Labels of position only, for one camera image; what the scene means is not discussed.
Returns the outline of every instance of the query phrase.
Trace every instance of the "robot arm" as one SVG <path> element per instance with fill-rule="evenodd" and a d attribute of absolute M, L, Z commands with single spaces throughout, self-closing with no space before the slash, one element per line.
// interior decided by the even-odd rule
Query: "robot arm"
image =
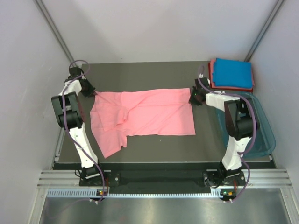
<path fill-rule="evenodd" d="M 209 80 L 201 78 L 201 82 L 205 87 L 209 87 Z M 220 162 L 218 174 L 221 179 L 237 176 L 241 172 L 241 156 L 240 153 L 251 140 L 253 134 L 252 116 L 247 108 L 246 103 L 239 97 L 222 95 L 222 92 L 209 93 L 204 90 L 198 80 L 195 80 L 196 86 L 190 97 L 190 103 L 202 105 L 203 102 L 208 106 L 213 106 L 225 113 L 226 130 L 229 134 L 228 146 L 224 157 Z M 252 99 L 247 99 L 254 109 Z"/>
<path fill-rule="evenodd" d="M 91 84 L 88 82 L 88 80 L 84 77 L 82 79 L 75 80 L 71 84 L 69 84 L 69 82 L 72 79 L 81 75 L 81 72 L 82 70 L 78 67 L 70 68 L 70 76 L 64 83 L 64 89 L 67 88 L 64 93 L 66 103 L 67 125 L 70 130 L 71 137 L 77 143 L 79 143 L 80 146 L 82 146 L 82 148 L 88 154 L 89 157 L 91 157 L 94 161 L 98 162 L 98 157 L 93 152 L 85 132 L 84 112 L 78 99 L 78 94 L 80 92 L 84 96 L 88 97 L 94 93 L 95 88 L 93 88 Z M 60 127 L 65 129 L 62 107 L 62 91 L 58 96 L 52 97 L 51 101 L 57 122 Z M 77 145 L 76 149 L 81 159 L 83 178 L 89 179 L 95 176 L 99 176 L 100 174 L 97 168 L 95 167 L 93 161 L 90 160 L 82 152 L 82 149 Z"/>

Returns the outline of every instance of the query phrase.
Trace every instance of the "blue towel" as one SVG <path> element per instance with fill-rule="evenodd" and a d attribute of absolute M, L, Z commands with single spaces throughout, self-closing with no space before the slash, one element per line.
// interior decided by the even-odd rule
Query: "blue towel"
<path fill-rule="evenodd" d="M 252 88 L 251 63 L 217 58 L 213 82 L 215 86 Z"/>

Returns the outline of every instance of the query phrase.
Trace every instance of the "pink t-shirt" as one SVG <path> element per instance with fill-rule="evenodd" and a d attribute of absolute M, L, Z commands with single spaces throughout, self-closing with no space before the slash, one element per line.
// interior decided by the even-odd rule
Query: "pink t-shirt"
<path fill-rule="evenodd" d="M 127 147 L 127 136 L 195 135 L 190 89 L 97 92 L 91 130 L 105 158 Z"/>

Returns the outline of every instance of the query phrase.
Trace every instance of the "purple cable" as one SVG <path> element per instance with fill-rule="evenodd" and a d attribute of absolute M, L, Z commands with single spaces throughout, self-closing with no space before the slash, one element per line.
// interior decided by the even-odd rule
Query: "purple cable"
<path fill-rule="evenodd" d="M 218 93 L 216 93 L 216 92 L 214 92 L 214 91 L 208 89 L 207 87 L 205 87 L 205 86 L 203 85 L 203 83 L 201 82 L 199 76 L 200 76 L 200 74 L 203 75 L 204 70 L 205 70 L 205 67 L 204 67 L 203 65 L 200 66 L 199 69 L 198 69 L 198 82 L 199 82 L 199 84 L 201 85 L 201 87 L 202 87 L 204 90 L 206 90 L 206 91 L 208 91 L 208 92 L 210 92 L 210 93 L 218 94 Z M 254 111 L 253 111 L 253 108 L 252 108 L 250 102 L 249 102 L 245 97 L 240 96 L 240 95 L 238 95 L 238 94 L 233 94 L 233 93 L 222 93 L 221 95 L 224 95 L 224 96 L 231 96 L 231 97 L 239 97 L 239 98 L 241 98 L 242 100 L 244 100 L 245 103 L 246 103 L 246 105 L 247 105 L 247 107 L 249 108 L 249 111 L 250 111 L 251 116 L 252 116 L 252 122 L 253 122 L 253 134 L 252 134 L 252 141 L 251 141 L 251 144 L 250 144 L 250 146 L 248 147 L 248 149 L 245 150 L 243 153 L 238 153 L 239 156 L 240 156 L 240 158 L 241 158 L 242 163 L 244 163 L 244 165 L 246 166 L 246 168 L 247 168 L 247 170 L 248 170 L 248 177 L 247 177 L 247 180 L 246 180 L 246 182 L 245 182 L 245 184 L 244 184 L 244 187 L 242 188 L 242 190 L 240 191 L 240 193 L 239 193 L 239 194 L 238 194 L 238 195 L 231 201 L 231 202 L 234 202 L 234 201 L 237 200 L 237 198 L 239 198 L 239 196 L 244 192 L 245 188 L 247 187 L 247 185 L 248 185 L 248 183 L 249 183 L 249 179 L 250 179 L 250 167 L 249 167 L 249 165 L 245 162 L 245 160 L 243 159 L 243 157 L 241 157 L 241 155 L 242 155 L 242 154 L 246 154 L 246 153 L 248 153 L 248 152 L 253 148 L 253 145 L 254 145 L 254 143 L 255 143 L 255 141 L 256 141 L 256 117 L 255 117 L 255 114 L 254 114 Z"/>
<path fill-rule="evenodd" d="M 78 142 L 76 142 L 72 137 L 71 137 L 71 134 L 70 134 L 70 130 L 69 130 L 69 128 L 68 128 L 68 126 L 67 126 L 67 121 L 66 121 L 66 108 L 65 108 L 65 91 L 68 89 L 68 87 L 70 86 L 70 84 L 72 83 L 72 82 L 74 82 L 75 80 L 77 80 L 77 79 L 79 79 L 79 78 L 81 78 L 82 76 L 84 76 L 84 75 L 86 75 L 88 72 L 89 72 L 89 70 L 90 70 L 90 64 L 87 62 L 87 61 L 85 61 L 85 60 L 76 60 L 76 61 L 73 61 L 71 64 L 70 64 L 70 66 L 69 66 L 69 69 L 71 68 L 71 66 L 74 64 L 74 63 L 76 63 L 76 62 L 85 62 L 87 65 L 88 65 L 88 69 L 87 69 L 87 71 L 85 72 L 85 73 L 83 73 L 83 74 L 81 74 L 80 76 L 77 76 L 76 78 L 74 78 L 74 79 L 72 79 L 68 84 L 67 84 L 67 86 L 64 88 L 64 90 L 62 91 L 62 105 L 63 105 L 63 114 L 64 114 L 64 127 L 65 127 L 65 130 L 66 130 L 66 133 L 68 134 L 68 136 L 69 136 L 69 138 L 82 150 L 82 152 L 95 164 L 95 166 L 97 167 L 97 169 L 99 170 L 99 172 L 100 172 L 100 175 L 101 175 L 101 177 L 102 177 L 102 181 L 103 181 L 103 194 L 101 195 L 101 198 L 100 198 L 100 200 L 99 200 L 99 202 L 100 201 L 102 201 L 103 200 L 103 196 L 104 196 L 104 192 L 105 192 L 105 179 L 104 179 L 104 175 L 103 175 L 103 172 L 102 172 L 102 170 L 101 170 L 101 168 L 99 167 L 99 165 L 98 165 L 98 163 L 92 158 L 92 157 L 90 157 L 88 154 L 87 154 L 87 152 L 82 148 L 82 146 L 78 143 Z M 48 215 L 48 217 L 50 218 L 50 219 L 55 219 L 55 218 L 57 218 L 62 212 L 64 212 L 66 209 L 68 209 L 69 207 L 71 207 L 72 205 L 74 205 L 75 203 L 77 203 L 77 202 L 81 202 L 81 201 L 85 201 L 85 200 L 88 200 L 87 198 L 83 198 L 83 199 L 79 199 L 79 200 L 77 200 L 77 201 L 74 201 L 73 203 L 71 203 L 70 205 L 68 205 L 68 206 L 66 206 L 64 209 L 62 209 L 62 211 L 60 211 L 56 216 L 54 216 L 54 217 L 50 217 L 49 216 L 49 211 L 48 211 L 48 208 L 47 208 L 47 215 Z"/>

